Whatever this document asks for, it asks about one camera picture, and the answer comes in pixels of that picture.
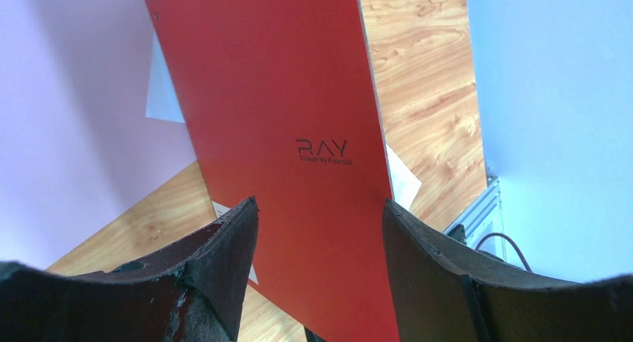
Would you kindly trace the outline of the red folder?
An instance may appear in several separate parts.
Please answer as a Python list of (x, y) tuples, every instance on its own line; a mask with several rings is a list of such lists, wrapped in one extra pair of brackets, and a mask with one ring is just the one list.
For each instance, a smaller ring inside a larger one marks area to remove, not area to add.
[(359, 0), (145, 3), (212, 201), (256, 199), (252, 287), (327, 341), (397, 341)]

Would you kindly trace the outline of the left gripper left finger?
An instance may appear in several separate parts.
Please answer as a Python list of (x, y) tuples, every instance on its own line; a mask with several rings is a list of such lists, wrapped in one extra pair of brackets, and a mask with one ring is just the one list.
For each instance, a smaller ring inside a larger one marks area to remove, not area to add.
[(248, 198), (214, 222), (106, 273), (1, 263), (3, 341), (235, 341), (258, 238)]

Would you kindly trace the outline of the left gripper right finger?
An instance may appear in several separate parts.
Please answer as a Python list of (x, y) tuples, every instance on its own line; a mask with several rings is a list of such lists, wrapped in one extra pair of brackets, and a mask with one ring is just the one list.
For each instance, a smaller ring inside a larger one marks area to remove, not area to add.
[(401, 341), (630, 341), (632, 277), (577, 283), (469, 248), (392, 200), (382, 236)]

